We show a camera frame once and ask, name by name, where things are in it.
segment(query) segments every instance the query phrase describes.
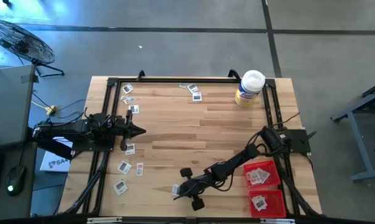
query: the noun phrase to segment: yellow label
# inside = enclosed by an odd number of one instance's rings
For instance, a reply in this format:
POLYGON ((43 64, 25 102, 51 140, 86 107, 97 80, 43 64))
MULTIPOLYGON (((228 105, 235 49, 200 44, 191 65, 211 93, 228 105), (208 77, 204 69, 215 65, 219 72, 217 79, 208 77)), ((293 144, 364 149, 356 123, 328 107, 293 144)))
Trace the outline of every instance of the yellow label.
POLYGON ((254 100, 256 98, 256 95, 250 96, 249 98, 245 98, 243 94, 241 94, 240 90, 237 90, 236 97, 234 98, 236 100, 236 103, 239 106, 242 107, 250 107, 254 104, 254 100))

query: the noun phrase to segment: white lid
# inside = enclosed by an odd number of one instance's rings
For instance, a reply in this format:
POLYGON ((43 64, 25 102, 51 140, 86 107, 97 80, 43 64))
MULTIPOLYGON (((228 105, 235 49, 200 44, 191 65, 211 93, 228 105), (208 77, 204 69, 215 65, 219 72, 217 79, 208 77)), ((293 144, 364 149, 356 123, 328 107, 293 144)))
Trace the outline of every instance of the white lid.
POLYGON ((247 91, 260 91, 265 80, 266 77, 261 72, 250 70, 244 74, 242 84, 247 91))

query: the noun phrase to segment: yellow cable connector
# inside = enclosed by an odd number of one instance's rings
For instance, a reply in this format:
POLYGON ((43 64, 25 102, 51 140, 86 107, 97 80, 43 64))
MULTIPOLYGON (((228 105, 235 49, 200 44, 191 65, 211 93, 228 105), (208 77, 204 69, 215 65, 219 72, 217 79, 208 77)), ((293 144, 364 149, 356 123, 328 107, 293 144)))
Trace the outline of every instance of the yellow cable connector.
POLYGON ((51 107, 45 107, 45 110, 47 115, 51 115, 56 112, 56 106, 52 105, 51 107))
POLYGON ((46 111, 46 114, 47 115, 50 115, 50 114, 53 114, 54 112, 56 112, 56 106, 52 105, 51 107, 48 107, 48 106, 42 106, 42 105, 39 105, 38 103, 34 102, 31 100, 31 103, 39 106, 40 108, 44 109, 46 111))

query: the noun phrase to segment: electric fan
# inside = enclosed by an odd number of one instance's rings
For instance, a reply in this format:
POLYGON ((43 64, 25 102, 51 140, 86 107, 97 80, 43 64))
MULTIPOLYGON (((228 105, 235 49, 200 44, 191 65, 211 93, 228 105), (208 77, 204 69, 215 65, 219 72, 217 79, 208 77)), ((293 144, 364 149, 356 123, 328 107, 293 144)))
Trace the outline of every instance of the electric fan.
POLYGON ((15 24, 0 21, 0 45, 35 66, 44 66, 60 72, 43 75, 37 69, 40 77, 64 75, 63 70, 48 66, 55 61, 53 50, 37 36, 15 24))

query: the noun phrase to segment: wood grain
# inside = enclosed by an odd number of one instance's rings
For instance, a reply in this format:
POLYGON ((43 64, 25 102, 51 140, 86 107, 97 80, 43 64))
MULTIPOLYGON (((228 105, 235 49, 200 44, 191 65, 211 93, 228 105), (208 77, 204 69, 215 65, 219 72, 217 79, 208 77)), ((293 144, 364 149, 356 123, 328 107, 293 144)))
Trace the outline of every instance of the wood grain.
MULTIPOLYGON (((87 96, 88 113, 101 111, 108 77, 92 77, 87 96)), ((298 112, 292 80, 277 78, 277 92, 282 117, 298 112)), ((117 138, 111 153, 101 205, 101 216, 171 216, 171 217, 250 217, 248 190, 242 168, 236 169, 233 186, 228 192, 207 189, 202 198, 205 208, 194 212, 189 198, 172 200, 172 185, 181 184, 179 170, 191 167, 195 175, 215 162, 227 160, 246 144, 246 141, 267 124, 262 94, 251 108, 242 108, 234 102, 237 84, 197 83, 203 101, 193 102, 191 93, 178 87, 178 83, 133 83, 135 96, 132 105, 139 105, 140 113, 133 122, 147 130, 128 143, 136 144, 136 154, 125 156, 119 150, 117 138), (132 164, 128 175, 117 170, 124 160, 132 164), (136 163, 144 163, 144 175, 136 176, 136 163), (128 191, 118 196, 113 185, 124 179, 128 191)), ((113 104, 111 92, 109 108, 113 104)), ((118 104, 117 114, 125 115, 127 105, 118 104)), ((285 124, 288 128, 301 128, 299 116, 285 124)), ((60 211, 66 210, 86 185, 92 153, 84 152, 72 160, 63 192, 60 211)), ((258 157, 248 163, 272 158, 258 157)), ((313 172, 306 158, 291 155, 295 183, 305 199, 318 212, 320 202, 313 172)), ((95 201, 95 192, 91 207, 95 201)), ((292 211, 289 191, 287 205, 292 211)))

